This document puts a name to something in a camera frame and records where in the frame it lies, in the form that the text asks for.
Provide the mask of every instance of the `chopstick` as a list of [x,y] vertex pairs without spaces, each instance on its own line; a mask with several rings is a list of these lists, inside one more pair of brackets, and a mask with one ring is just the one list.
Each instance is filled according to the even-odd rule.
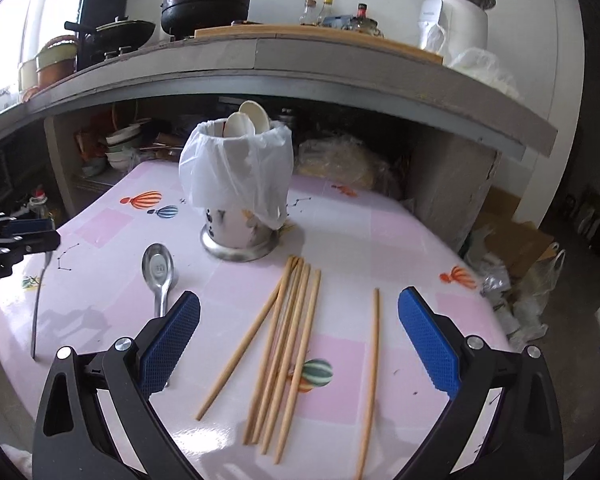
[[260,399],[260,408],[258,409],[258,416],[256,423],[251,435],[251,443],[257,444],[260,441],[260,434],[264,421],[269,413],[269,401],[271,400],[271,394],[273,393],[273,387],[278,378],[278,367],[280,366],[280,359],[282,359],[283,350],[285,348],[286,338],[289,332],[289,325],[291,324],[291,315],[296,304],[296,297],[298,296],[298,285],[300,283],[301,269],[303,269],[304,260],[300,258],[298,261],[298,268],[294,276],[293,283],[291,285],[291,291],[286,300],[285,317],[282,320],[282,325],[278,331],[278,338],[274,346],[272,361],[269,366],[269,373],[267,374],[267,380],[265,382],[264,389],[262,391],[262,398]]
[[278,284],[276,285],[276,288],[273,289],[271,295],[269,296],[269,299],[267,300],[267,303],[265,303],[264,306],[262,307],[262,310],[258,314],[258,317],[255,319],[255,321],[251,325],[249,331],[244,335],[244,337],[242,338],[242,341],[240,341],[240,344],[238,345],[238,348],[235,350],[234,354],[231,356],[231,359],[229,359],[229,362],[224,367],[224,370],[218,377],[218,380],[216,380],[216,384],[214,384],[214,387],[211,389],[211,393],[209,393],[205,402],[202,404],[202,407],[200,407],[200,410],[199,410],[198,414],[196,415],[196,420],[201,420],[202,417],[205,416],[206,411],[209,409],[209,407],[211,407],[213,402],[216,400],[216,397],[220,393],[220,390],[222,390],[222,388],[224,388],[224,385],[229,380],[229,377],[231,377],[231,374],[234,373],[235,367],[237,367],[238,362],[240,362],[240,359],[244,355],[247,347],[250,345],[251,341],[255,337],[256,332],[262,326],[262,323],[264,322],[265,318],[269,314],[269,311],[271,310],[271,307],[273,306],[273,304],[276,303],[276,299],[278,298],[278,291],[280,290],[281,283],[282,283],[282,278],[280,278],[280,280],[278,281]]
[[378,352],[380,347],[380,290],[374,290],[374,323],[371,331],[371,370],[369,370],[369,390],[366,397],[365,425],[358,456],[356,480],[362,480],[365,473],[366,452],[371,438],[371,425],[374,420],[374,405],[376,402],[376,383],[378,382]]
[[296,345],[296,336],[298,334],[298,328],[300,326],[300,317],[302,316],[302,308],[304,307],[304,297],[306,295],[306,288],[309,283],[309,274],[311,273],[311,265],[305,263],[302,266],[302,283],[300,285],[300,291],[298,292],[298,298],[293,306],[293,319],[291,321],[291,329],[289,329],[288,339],[286,340],[285,353],[280,363],[280,371],[278,372],[278,380],[276,381],[276,389],[273,393],[273,399],[269,407],[269,414],[267,417],[267,423],[265,426],[264,437],[262,440],[262,448],[260,452],[266,454],[269,450],[269,444],[271,443],[271,437],[273,436],[273,430],[276,427],[276,421],[278,420],[278,412],[280,410],[280,404],[282,403],[282,394],[285,390],[286,375],[289,370],[289,363],[294,352]]
[[276,328],[278,326],[278,319],[280,318],[280,311],[282,310],[282,304],[285,301],[286,288],[289,284],[289,277],[294,268],[294,256],[289,256],[286,261],[286,266],[282,278],[280,278],[280,290],[278,291],[278,297],[276,298],[276,304],[273,307],[273,316],[271,319],[271,326],[269,327],[269,335],[267,336],[267,344],[265,346],[262,360],[260,361],[260,370],[258,371],[258,379],[256,381],[256,387],[251,397],[251,407],[249,408],[249,416],[244,430],[244,437],[242,440],[243,444],[248,444],[251,441],[251,434],[253,432],[253,425],[255,418],[258,414],[258,408],[260,407],[260,396],[262,394],[262,386],[264,382],[264,376],[267,373],[267,364],[269,362],[269,354],[271,353],[271,347],[273,346],[273,339],[276,336]]
[[280,459],[282,459],[282,453],[285,450],[286,440],[289,436],[289,429],[291,428],[291,420],[294,416],[294,410],[296,408],[296,400],[298,400],[298,386],[300,385],[300,379],[302,378],[302,366],[304,365],[304,359],[306,358],[306,350],[309,346],[311,328],[314,323],[315,303],[317,301],[318,290],[320,288],[320,276],[320,269],[317,269],[315,271],[311,299],[309,300],[309,309],[306,313],[306,318],[304,319],[304,326],[302,327],[302,338],[300,340],[300,348],[298,349],[298,357],[296,358],[294,376],[291,381],[291,388],[289,389],[288,397],[286,399],[285,413],[282,416],[282,427],[280,428],[280,436],[278,437],[278,447],[276,449],[276,457],[273,461],[274,464],[279,464]]

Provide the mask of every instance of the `wooden cutting board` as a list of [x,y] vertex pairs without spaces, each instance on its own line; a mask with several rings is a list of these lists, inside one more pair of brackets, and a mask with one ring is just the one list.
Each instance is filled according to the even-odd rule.
[[350,30],[339,30],[329,27],[302,27],[301,25],[231,25],[230,27],[199,28],[195,38],[216,38],[220,36],[257,38],[303,38],[308,40],[325,40],[345,43],[353,46],[364,46],[389,50],[404,56],[417,57],[433,63],[442,64],[442,57],[421,50],[415,46],[385,38],[375,38],[368,34],[357,34]]

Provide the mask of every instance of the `black wok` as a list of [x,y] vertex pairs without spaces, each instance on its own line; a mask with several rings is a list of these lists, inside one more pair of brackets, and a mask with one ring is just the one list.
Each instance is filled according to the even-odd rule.
[[64,28],[86,34],[86,44],[93,46],[95,52],[105,53],[116,52],[123,46],[137,50],[149,41],[154,33],[155,23],[116,18],[115,22],[97,28],[73,22],[64,22]]

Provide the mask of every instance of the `kitchen counter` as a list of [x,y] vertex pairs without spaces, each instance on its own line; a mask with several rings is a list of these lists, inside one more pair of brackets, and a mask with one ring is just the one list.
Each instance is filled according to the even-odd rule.
[[551,153],[556,129],[497,90],[382,48],[294,34],[163,43],[81,71],[0,113],[0,139],[27,123],[120,100],[175,94],[283,96],[405,118],[513,158]]
[[[158,191],[153,208],[174,205],[170,218],[149,214],[123,198]],[[372,192],[342,193],[331,182],[295,176],[288,194],[289,218],[280,246],[247,264],[221,262],[207,254],[198,236],[202,211],[184,203],[178,169],[144,162],[99,200],[62,226],[62,244],[40,295],[38,359],[29,356],[35,279],[44,256],[27,257],[0,280],[0,360],[33,416],[57,349],[108,348],[120,336],[135,336],[153,315],[154,300],[142,279],[141,257],[154,243],[173,254],[184,290],[200,297],[200,325],[182,355],[170,387],[150,402],[176,444],[205,478],[241,470],[241,478],[340,480],[352,478],[366,395],[372,292],[381,291],[381,351],[377,407],[366,475],[389,480],[413,454],[447,402],[434,389],[397,317],[397,297],[414,285],[430,307],[449,316],[465,335],[478,334],[492,348],[508,349],[489,303],[469,282],[447,283],[440,274],[462,266],[442,241],[397,202]],[[244,421],[266,339],[260,330],[236,371],[201,422],[200,405],[280,278],[289,254],[322,269],[317,314],[307,359],[332,370],[331,381],[299,394],[280,465],[241,444]],[[491,392],[476,430],[457,466],[475,458],[496,403]],[[123,459],[140,467],[108,394],[100,400]]]

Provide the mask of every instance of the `silver bolt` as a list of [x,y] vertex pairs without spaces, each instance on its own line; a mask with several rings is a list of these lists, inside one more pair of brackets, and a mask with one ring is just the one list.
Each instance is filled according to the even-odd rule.
[[542,355],[542,352],[540,351],[540,349],[537,346],[533,346],[533,345],[529,346],[526,349],[526,353],[528,353],[529,357],[532,357],[533,359],[538,359]]
[[124,352],[125,350],[129,349],[132,342],[133,341],[131,341],[131,339],[129,339],[128,337],[121,337],[116,341],[116,350],[118,350],[119,352]]
[[71,355],[71,348],[69,346],[63,346],[56,353],[56,357],[58,359],[67,359]]
[[479,350],[484,346],[484,341],[477,335],[469,336],[466,339],[466,343],[469,345],[469,348],[472,348],[473,350]]

